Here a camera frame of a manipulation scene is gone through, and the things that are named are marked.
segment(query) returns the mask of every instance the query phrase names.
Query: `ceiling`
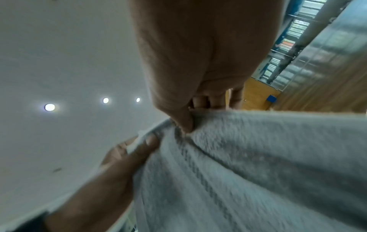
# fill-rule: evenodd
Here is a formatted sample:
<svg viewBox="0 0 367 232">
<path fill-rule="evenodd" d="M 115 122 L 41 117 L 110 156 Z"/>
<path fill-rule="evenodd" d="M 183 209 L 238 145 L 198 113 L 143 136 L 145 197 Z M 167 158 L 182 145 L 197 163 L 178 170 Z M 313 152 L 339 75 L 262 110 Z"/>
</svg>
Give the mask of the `ceiling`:
<svg viewBox="0 0 367 232">
<path fill-rule="evenodd" d="M 148 99 L 125 1 L 2 0 L 0 28 L 2 225 L 74 191 L 166 116 Z"/>
</svg>

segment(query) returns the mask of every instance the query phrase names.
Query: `recessed light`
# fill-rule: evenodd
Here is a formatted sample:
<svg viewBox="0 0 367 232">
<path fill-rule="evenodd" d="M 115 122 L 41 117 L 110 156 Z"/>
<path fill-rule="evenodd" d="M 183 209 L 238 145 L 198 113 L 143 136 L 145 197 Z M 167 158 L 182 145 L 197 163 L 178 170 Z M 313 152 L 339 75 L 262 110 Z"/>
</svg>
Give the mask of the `recessed light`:
<svg viewBox="0 0 367 232">
<path fill-rule="evenodd" d="M 47 111 L 53 111 L 54 109 L 55 109 L 54 104 L 46 104 L 45 105 L 45 110 L 47 110 Z"/>
</svg>

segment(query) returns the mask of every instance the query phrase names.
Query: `blue object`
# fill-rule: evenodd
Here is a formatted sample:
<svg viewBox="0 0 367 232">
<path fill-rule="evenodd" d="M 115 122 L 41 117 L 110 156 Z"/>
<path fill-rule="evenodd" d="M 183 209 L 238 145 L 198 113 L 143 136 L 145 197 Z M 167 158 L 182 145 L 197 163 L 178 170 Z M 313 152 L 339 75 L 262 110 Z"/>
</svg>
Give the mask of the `blue object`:
<svg viewBox="0 0 367 232">
<path fill-rule="evenodd" d="M 276 101 L 276 96 L 269 95 L 269 97 L 266 100 L 269 101 L 269 102 L 274 103 Z"/>
</svg>

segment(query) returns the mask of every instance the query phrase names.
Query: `fingernail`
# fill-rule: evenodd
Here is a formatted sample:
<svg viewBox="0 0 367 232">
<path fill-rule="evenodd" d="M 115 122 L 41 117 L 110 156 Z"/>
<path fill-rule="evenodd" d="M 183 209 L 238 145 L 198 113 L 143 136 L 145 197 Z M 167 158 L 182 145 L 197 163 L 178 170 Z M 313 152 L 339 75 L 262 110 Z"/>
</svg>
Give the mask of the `fingernail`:
<svg viewBox="0 0 367 232">
<path fill-rule="evenodd" d="M 155 146 L 159 143 L 158 138 L 155 135 L 149 135 L 145 142 L 147 143 L 148 146 Z"/>
</svg>

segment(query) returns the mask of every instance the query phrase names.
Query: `terry cloth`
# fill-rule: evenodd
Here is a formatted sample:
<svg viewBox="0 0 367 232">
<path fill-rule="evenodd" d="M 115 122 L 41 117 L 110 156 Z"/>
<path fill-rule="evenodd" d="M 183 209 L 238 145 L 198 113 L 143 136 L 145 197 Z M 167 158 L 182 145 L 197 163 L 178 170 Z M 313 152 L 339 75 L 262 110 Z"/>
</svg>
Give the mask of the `terry cloth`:
<svg viewBox="0 0 367 232">
<path fill-rule="evenodd" d="M 365 117 L 201 112 L 194 122 L 185 136 L 169 120 L 145 132 L 161 146 L 134 176 L 139 232 L 367 230 Z"/>
</svg>

